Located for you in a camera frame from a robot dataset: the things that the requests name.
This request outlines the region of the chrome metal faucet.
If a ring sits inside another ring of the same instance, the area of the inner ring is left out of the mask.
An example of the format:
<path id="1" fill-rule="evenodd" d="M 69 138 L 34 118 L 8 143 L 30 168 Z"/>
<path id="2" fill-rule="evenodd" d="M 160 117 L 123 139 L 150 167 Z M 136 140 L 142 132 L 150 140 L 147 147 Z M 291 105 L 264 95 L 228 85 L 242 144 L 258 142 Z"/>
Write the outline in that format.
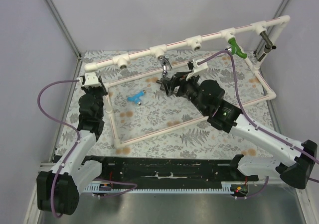
<path id="1" fill-rule="evenodd" d="M 162 67 L 162 77 L 165 78 L 168 72 L 172 69 L 170 58 L 168 55 L 163 55 L 159 58 Z"/>

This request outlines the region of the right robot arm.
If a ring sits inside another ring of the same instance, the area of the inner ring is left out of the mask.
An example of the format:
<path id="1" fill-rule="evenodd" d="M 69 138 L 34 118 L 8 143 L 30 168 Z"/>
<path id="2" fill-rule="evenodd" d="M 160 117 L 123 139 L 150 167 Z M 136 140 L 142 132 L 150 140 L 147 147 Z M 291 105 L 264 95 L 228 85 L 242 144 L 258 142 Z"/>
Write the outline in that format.
<path id="1" fill-rule="evenodd" d="M 215 80 L 187 79 L 187 72 L 161 78 L 161 90 L 167 96 L 188 99 L 217 130 L 239 136 L 272 154 L 272 158 L 236 155 L 231 163 L 234 175 L 279 177 L 297 189 L 305 189 L 317 161 L 317 144 L 283 136 L 252 120 L 243 108 L 224 100 L 225 91 Z"/>

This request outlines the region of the green plastic faucet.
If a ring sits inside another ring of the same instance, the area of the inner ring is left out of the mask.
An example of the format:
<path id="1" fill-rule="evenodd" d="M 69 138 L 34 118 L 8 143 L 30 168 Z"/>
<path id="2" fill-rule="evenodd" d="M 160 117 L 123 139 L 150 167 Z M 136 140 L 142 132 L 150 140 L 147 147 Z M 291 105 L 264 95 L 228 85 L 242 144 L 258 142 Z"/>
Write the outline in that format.
<path id="1" fill-rule="evenodd" d="M 230 38 L 228 40 L 229 46 L 226 48 L 232 55 L 237 55 L 238 57 L 242 59 L 246 59 L 248 55 L 242 51 L 241 47 L 237 44 L 236 39 Z"/>

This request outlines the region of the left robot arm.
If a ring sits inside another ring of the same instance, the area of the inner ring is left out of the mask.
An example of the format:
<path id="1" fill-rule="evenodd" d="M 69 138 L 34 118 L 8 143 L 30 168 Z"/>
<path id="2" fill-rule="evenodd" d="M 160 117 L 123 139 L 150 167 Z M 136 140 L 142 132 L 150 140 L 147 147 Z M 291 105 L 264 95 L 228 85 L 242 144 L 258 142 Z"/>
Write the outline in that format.
<path id="1" fill-rule="evenodd" d="M 52 212 L 55 218 L 73 214 L 80 194 L 102 173 L 100 162 L 84 159 L 102 134 L 103 98 L 108 93 L 94 72 L 76 81 L 85 93 L 78 101 L 78 126 L 69 125 L 76 132 L 76 141 L 49 171 L 39 172 L 36 178 L 38 209 Z"/>

